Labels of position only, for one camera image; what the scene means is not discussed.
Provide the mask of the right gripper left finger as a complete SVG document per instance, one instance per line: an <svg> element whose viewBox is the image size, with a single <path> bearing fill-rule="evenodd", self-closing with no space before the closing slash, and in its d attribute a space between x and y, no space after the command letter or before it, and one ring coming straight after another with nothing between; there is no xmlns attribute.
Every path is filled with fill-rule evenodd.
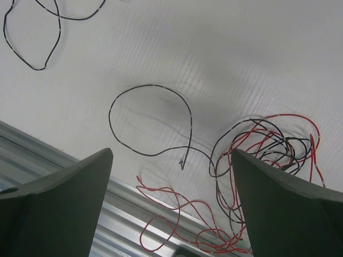
<svg viewBox="0 0 343 257"><path fill-rule="evenodd" d="M89 256L113 152L1 192L1 256Z"/></svg>

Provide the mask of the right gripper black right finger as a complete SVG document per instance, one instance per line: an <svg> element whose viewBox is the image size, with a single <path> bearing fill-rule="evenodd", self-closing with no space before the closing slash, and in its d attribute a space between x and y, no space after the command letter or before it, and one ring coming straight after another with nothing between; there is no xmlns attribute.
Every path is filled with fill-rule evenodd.
<svg viewBox="0 0 343 257"><path fill-rule="evenodd" d="M342 256L342 193L232 151L254 256Z"/></svg>

